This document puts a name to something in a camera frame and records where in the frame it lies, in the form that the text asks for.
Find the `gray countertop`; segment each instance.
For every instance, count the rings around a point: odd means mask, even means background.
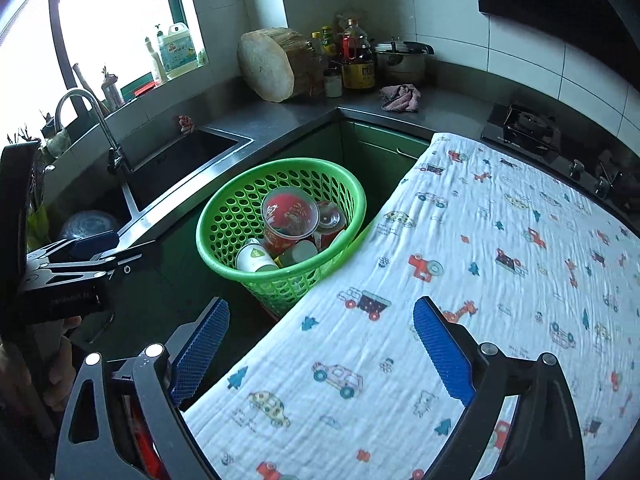
[[[203,124],[202,129],[228,132],[251,141],[194,171],[134,215],[121,229],[116,250],[155,239],[224,183],[326,124],[348,119],[423,139],[431,139],[435,132],[451,132],[480,140],[494,107],[492,102],[443,89],[425,90],[419,111],[401,114],[383,111],[377,91],[349,93],[337,99],[295,98],[281,104],[262,101],[255,95],[247,99],[246,104]]]

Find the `green plastic basket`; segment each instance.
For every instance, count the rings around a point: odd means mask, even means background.
[[[268,272],[236,269],[236,254],[248,238],[262,237],[262,199],[282,186],[295,186],[315,200],[331,200],[347,215],[348,227],[328,249],[300,264]],[[360,230],[367,200],[349,171],[317,158],[284,158],[245,171],[216,192],[196,229],[196,245],[217,274],[242,283],[277,317],[284,316],[321,278],[346,259]]]

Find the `pot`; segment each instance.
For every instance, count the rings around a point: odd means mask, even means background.
[[[376,69],[387,83],[413,84],[424,83],[428,56],[434,54],[433,47],[417,41],[400,41],[391,38],[388,43],[374,46]]]

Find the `pink cloth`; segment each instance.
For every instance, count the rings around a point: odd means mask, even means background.
[[[380,89],[385,112],[417,112],[420,92],[413,85],[385,86]]]

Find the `human hand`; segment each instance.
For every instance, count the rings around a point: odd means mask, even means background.
[[[62,334],[79,326],[81,321],[79,316],[65,319]],[[60,351],[49,368],[48,378],[51,385],[44,392],[43,400],[53,411],[63,412],[76,379],[71,343],[64,335],[61,335]],[[0,399],[19,415],[27,416],[30,413],[22,398],[25,388],[30,384],[31,373],[18,347],[12,343],[0,344]]]

